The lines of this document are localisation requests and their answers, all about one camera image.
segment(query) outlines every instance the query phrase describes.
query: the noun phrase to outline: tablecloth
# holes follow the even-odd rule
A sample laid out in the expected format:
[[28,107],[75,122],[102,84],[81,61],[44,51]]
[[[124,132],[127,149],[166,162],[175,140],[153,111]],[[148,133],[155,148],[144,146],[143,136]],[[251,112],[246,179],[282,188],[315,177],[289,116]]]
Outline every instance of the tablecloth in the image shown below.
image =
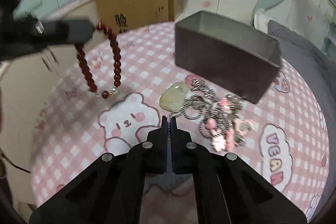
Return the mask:
[[[139,28],[118,35],[117,40],[122,55],[122,85],[113,98],[104,100],[88,92],[75,64],[66,71],[66,77],[59,81],[41,111],[32,149],[31,183],[37,206],[104,152],[118,155],[145,141],[147,133],[160,125],[161,116],[169,115],[159,107],[161,94],[191,75],[174,63],[174,23]],[[98,88],[109,90],[114,81],[109,42],[103,42],[86,57]],[[282,59],[282,64],[281,72],[259,103],[245,102],[239,116],[253,120],[255,126],[246,136],[246,146],[237,147],[235,153],[310,219],[328,176],[328,133],[310,88],[286,60]],[[219,97],[230,93],[206,83],[214,87]],[[194,142],[214,152],[209,140],[199,134],[198,123],[199,120],[183,116],[177,119],[178,127],[190,132]],[[281,168],[271,168],[274,160],[281,160]],[[185,198],[191,190],[186,184],[179,185],[166,193],[172,195],[168,200],[179,196],[174,191]],[[185,221],[190,223],[192,219],[190,216]]]

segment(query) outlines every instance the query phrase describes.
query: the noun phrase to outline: gray mattress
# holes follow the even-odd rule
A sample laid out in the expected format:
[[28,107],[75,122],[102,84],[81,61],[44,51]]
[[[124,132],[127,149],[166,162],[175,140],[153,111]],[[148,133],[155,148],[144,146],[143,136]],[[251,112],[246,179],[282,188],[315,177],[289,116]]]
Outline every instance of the gray mattress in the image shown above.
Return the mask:
[[[328,129],[330,162],[336,159],[336,65],[304,37],[271,20],[268,34],[279,43],[285,58],[304,78],[320,104]],[[335,191],[336,164],[329,164],[329,175],[314,216]]]

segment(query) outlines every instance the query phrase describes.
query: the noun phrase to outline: cable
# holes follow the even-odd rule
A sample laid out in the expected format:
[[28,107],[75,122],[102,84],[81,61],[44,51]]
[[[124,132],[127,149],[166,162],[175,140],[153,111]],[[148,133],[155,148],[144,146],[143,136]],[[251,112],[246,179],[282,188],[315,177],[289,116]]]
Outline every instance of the cable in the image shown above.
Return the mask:
[[28,171],[28,170],[26,170],[26,169],[24,169],[24,168],[22,168],[22,167],[20,167],[20,166],[15,165],[9,158],[7,158],[7,156],[6,156],[6,155],[4,154],[4,152],[1,151],[1,150],[0,150],[0,157],[2,157],[2,158],[4,158],[5,160],[7,160],[8,163],[9,163],[10,165],[12,165],[13,167],[15,167],[15,168],[17,168],[17,169],[19,169],[19,170],[21,170],[21,171],[24,171],[24,172],[30,174],[30,171]]

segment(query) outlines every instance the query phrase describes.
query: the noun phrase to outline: rectangular container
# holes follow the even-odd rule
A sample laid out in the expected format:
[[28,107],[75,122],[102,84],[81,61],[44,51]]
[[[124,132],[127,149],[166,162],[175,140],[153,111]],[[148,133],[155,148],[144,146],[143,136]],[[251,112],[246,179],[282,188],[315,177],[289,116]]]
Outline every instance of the rectangular container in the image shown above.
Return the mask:
[[256,104],[281,67],[278,41],[207,11],[175,25],[175,64]]

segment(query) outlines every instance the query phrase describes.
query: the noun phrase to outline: table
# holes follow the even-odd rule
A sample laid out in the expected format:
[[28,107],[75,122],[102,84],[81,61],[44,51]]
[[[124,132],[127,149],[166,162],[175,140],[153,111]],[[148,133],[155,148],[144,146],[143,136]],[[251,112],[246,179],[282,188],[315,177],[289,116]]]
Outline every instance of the table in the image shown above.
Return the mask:
[[[159,107],[161,94],[190,75],[174,63],[173,23],[160,23],[118,35],[118,42],[122,55],[122,85],[115,97],[104,100],[88,92],[75,64],[66,71],[67,76],[60,80],[41,111],[32,152],[32,188],[37,206],[102,153],[122,154],[146,140],[147,133],[161,124],[161,116],[169,114]],[[112,87],[112,57],[108,41],[87,53],[100,90]],[[328,176],[328,133],[310,88],[286,60],[282,61],[282,71],[260,102],[257,105],[246,102],[240,112],[242,119],[255,121],[255,131],[246,136],[246,146],[237,147],[235,152],[266,180],[272,181],[276,189],[309,219]],[[230,93],[206,82],[215,88],[219,97]],[[184,117],[177,119],[178,127],[189,131],[194,142],[214,152],[209,140],[198,133],[198,122]],[[279,159],[281,168],[275,170],[270,164],[279,163]],[[187,182],[174,191],[181,193],[183,198],[190,195]],[[166,194],[172,194],[172,200],[178,196],[173,190]]]

